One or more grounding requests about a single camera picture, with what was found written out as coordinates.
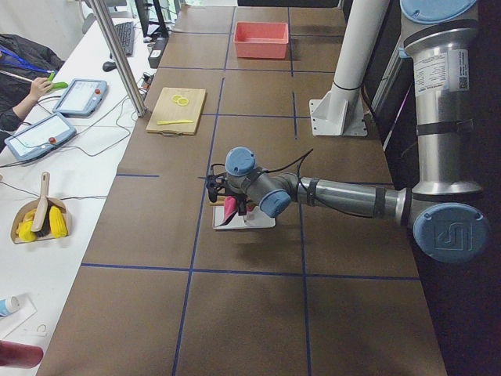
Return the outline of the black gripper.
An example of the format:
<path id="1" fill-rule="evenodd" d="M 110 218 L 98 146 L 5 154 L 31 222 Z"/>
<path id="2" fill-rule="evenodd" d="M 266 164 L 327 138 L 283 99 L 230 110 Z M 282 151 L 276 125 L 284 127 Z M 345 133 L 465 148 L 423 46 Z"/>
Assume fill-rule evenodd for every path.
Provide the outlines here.
<path id="1" fill-rule="evenodd" d="M 217 201 L 220 197 L 227 197 L 227 175 L 225 172 L 219 174 L 208 174 L 206 177 L 205 187 L 207 189 L 208 199 Z M 236 196 L 236 205 L 238 215 L 247 214 L 247 196 L 239 194 Z"/>

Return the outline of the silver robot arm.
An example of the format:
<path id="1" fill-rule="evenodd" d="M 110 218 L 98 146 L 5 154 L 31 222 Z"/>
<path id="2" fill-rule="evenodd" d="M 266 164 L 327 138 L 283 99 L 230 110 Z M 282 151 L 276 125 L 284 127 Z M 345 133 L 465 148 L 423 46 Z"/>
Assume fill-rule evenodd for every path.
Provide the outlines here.
<path id="1" fill-rule="evenodd" d="M 401 54 L 413 61 L 419 181 L 399 191 L 307 178 L 258 165 L 244 147 L 231 149 L 222 173 L 206 178 L 211 202 L 223 200 L 225 222 L 249 205 L 270 218 L 291 202 L 368 219 L 393 218 L 410 228 L 421 251 L 459 263 L 482 253 L 490 236 L 485 215 L 471 205 L 481 187 L 467 174 L 473 129 L 468 47 L 478 33 L 475 1 L 403 1 Z"/>

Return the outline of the person hand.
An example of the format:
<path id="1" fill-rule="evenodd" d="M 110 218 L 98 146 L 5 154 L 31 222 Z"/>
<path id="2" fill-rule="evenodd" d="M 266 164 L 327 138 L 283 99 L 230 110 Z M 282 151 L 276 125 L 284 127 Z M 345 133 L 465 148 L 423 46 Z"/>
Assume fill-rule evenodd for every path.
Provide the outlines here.
<path id="1" fill-rule="evenodd" d="M 52 82 L 48 78 L 35 78 L 31 82 L 31 89 L 28 98 L 37 102 L 51 90 Z"/>

